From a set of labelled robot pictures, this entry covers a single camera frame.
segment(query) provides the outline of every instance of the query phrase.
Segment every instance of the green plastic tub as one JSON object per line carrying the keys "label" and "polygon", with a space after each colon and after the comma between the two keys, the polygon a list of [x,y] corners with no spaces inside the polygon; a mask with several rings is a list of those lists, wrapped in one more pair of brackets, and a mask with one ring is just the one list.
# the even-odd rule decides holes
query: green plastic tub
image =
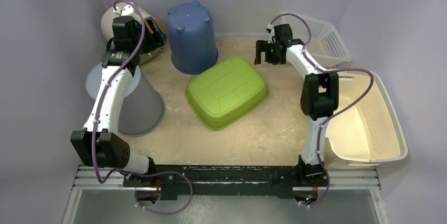
{"label": "green plastic tub", "polygon": [[238,56],[198,75],[186,90],[191,109],[212,130],[223,129],[239,120],[266,97],[264,79]]}

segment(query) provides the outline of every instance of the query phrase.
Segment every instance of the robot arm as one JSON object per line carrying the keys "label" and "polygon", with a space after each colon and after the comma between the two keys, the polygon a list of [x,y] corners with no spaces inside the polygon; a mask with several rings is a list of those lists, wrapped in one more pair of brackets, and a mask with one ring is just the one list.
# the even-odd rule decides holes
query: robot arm
{"label": "robot arm", "polygon": [[[109,40],[106,53],[102,58],[103,70],[98,96],[83,130],[73,131],[71,142],[84,165],[93,166],[91,146],[92,134],[95,131],[95,138],[97,138],[95,143],[96,161],[99,167],[119,168],[139,174],[155,173],[153,160],[130,151],[129,145],[118,136],[118,119],[126,90],[140,62],[139,55],[163,46],[166,43],[166,36],[158,29],[152,18],[146,19],[145,23],[139,23],[133,16],[135,14],[132,14],[128,7],[118,10],[117,13],[120,16],[115,18],[112,23],[114,37]],[[125,68],[116,73],[135,49],[141,36],[141,28],[146,28],[146,35],[140,49]],[[112,76],[114,78],[108,84],[108,80]],[[102,97],[103,90],[107,85],[108,89],[105,96]],[[102,105],[99,119],[96,120],[99,104]],[[95,123],[98,124],[96,130],[94,130]]]}
{"label": "robot arm", "polygon": [[265,52],[265,61],[271,64],[291,63],[304,79],[301,95],[301,109],[307,116],[307,132],[304,148],[298,165],[302,165],[304,176],[321,174],[320,161],[317,150],[321,150],[320,159],[323,162],[324,139],[326,126],[318,131],[324,120],[330,117],[338,108],[338,75],[336,73],[322,73],[324,69],[312,57],[308,56],[315,65],[311,65],[302,55],[304,43],[300,39],[293,39],[288,24],[277,25],[270,34],[268,41],[256,42],[255,65],[260,63],[261,52]]}

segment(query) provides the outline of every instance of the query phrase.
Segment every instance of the cream laundry basket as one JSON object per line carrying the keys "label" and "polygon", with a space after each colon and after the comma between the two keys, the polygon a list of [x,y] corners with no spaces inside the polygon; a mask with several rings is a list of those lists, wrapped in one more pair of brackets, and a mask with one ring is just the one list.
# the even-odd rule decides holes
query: cream laundry basket
{"label": "cream laundry basket", "polygon": [[[365,73],[339,73],[339,106],[343,109],[367,88]],[[375,73],[370,92],[327,127],[324,162],[332,169],[374,166],[406,157],[408,148],[390,97]]]}

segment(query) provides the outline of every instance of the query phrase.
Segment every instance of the gray bucket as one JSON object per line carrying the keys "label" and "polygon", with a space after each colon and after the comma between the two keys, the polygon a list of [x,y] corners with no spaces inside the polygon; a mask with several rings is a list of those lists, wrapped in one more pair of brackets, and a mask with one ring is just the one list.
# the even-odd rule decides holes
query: gray bucket
{"label": "gray bucket", "polygon": [[[101,85],[102,66],[96,65],[90,71],[85,88],[96,99]],[[157,127],[164,115],[163,98],[154,90],[140,67],[137,66],[129,85],[118,120],[118,131],[130,136],[145,135]]]}

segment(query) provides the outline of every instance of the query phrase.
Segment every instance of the white plastic basket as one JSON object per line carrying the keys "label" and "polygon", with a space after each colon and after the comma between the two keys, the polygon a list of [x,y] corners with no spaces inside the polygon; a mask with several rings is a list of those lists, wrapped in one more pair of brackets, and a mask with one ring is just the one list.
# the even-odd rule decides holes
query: white plastic basket
{"label": "white plastic basket", "polygon": [[[324,158],[333,169],[359,168],[400,160],[408,154],[401,125],[385,86],[374,74],[370,92],[327,127]],[[366,89],[364,73],[339,73],[339,106],[343,109]]]}
{"label": "white plastic basket", "polygon": [[[312,39],[307,45],[307,50],[319,64],[324,67],[332,67],[341,62],[352,61],[348,48],[334,25],[327,21],[299,14],[298,16],[302,17],[310,27]],[[308,40],[307,28],[299,19],[292,16],[284,16],[281,19],[281,23],[290,25],[294,38],[299,38],[303,42]]]}

